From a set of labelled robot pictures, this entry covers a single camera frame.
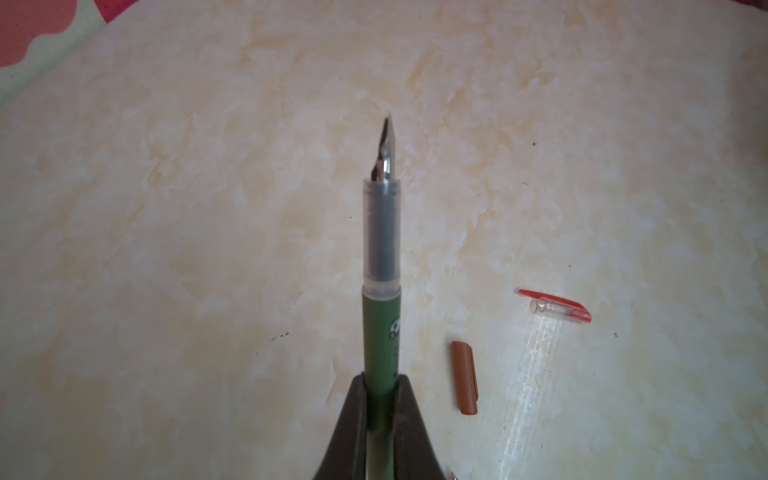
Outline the brown pen cap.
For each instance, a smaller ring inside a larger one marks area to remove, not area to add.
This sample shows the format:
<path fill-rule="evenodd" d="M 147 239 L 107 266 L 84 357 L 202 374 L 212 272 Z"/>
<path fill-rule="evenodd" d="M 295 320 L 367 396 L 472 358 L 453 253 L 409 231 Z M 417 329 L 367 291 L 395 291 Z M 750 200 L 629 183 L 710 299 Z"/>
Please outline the brown pen cap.
<path fill-rule="evenodd" d="M 479 391 L 472 347 L 466 342 L 450 345 L 457 406 L 463 415 L 477 415 Z"/>

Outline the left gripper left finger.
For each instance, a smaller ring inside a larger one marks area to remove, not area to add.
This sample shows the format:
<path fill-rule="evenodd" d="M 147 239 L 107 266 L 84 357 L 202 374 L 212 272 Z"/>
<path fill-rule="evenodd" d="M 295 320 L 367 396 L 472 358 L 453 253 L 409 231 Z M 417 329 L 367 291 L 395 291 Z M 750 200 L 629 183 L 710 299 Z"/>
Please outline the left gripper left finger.
<path fill-rule="evenodd" d="M 314 480 L 365 480 L 367 392 L 364 375 L 353 378 Z"/>

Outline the green fountain pen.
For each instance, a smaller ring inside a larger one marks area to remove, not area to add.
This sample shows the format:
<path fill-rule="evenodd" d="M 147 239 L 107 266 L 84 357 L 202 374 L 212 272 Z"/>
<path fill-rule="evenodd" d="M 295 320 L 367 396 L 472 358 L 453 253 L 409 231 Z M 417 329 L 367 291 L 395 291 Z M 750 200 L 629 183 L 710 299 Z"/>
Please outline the green fountain pen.
<path fill-rule="evenodd" d="M 362 317 L 369 479 L 394 477 L 392 422 L 399 374 L 402 293 L 400 197 L 393 119 L 387 115 L 374 165 L 363 182 Z"/>

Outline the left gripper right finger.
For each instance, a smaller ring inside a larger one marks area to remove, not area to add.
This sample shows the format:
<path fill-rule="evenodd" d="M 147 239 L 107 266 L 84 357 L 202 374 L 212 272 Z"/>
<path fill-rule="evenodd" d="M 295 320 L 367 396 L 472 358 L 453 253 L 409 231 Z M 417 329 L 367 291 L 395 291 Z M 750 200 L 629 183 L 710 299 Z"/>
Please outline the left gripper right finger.
<path fill-rule="evenodd" d="M 394 398 L 393 468 L 397 480 L 444 480 L 411 382 L 399 375 Z"/>

